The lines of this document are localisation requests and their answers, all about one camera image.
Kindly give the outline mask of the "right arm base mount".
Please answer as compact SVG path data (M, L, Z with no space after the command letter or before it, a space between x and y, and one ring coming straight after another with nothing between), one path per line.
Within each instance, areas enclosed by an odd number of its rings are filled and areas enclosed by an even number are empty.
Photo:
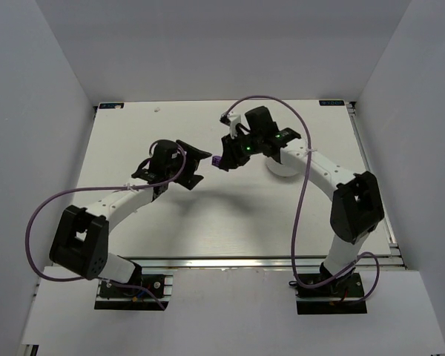
M318 289L305 289L296 280L289 282L296 291L296 306L298 315L336 315L336 314L366 314L364 287L358 273L345 278L336 286L334 283Z

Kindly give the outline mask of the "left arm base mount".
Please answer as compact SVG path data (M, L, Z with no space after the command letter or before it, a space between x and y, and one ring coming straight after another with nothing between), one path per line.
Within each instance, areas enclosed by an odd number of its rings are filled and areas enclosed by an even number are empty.
M163 273L143 274L140 285L147 291L118 287L112 282L99 282L94 309L163 312L171 298L173 275Z

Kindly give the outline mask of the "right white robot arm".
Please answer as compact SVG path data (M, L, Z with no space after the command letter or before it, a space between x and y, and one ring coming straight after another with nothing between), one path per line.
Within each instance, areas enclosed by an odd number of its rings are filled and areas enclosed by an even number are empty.
M230 171L244 166L255 154L266 157L269 170L279 176L302 174L301 194L309 183L330 200L329 223L334 232L329 253L311 279L295 275L299 289L333 295L353 275L363 258L361 247L384 217L377 178L345 169L317 152L308 135L291 128L280 129L265 106L244 115L224 113L221 123L229 133L222 141L222 155L212 159L217 168Z

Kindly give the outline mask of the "purple lego brick studs up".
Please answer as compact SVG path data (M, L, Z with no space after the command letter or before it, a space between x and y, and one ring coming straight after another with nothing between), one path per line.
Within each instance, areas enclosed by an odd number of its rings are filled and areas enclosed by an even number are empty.
M219 167L221 159L222 159L221 156L212 156L211 164L216 166L216 167Z

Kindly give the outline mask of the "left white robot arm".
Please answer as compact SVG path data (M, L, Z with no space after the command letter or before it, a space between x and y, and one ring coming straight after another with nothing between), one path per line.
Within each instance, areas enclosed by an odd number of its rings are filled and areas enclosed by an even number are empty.
M121 187L100 200L62 213L50 248L50 259L86 280L111 280L138 285L142 269L136 263L112 254L108 240L112 230L141 207L152 203L174 182L191 190L203 177L199 163L211 157L181 140L159 140Z

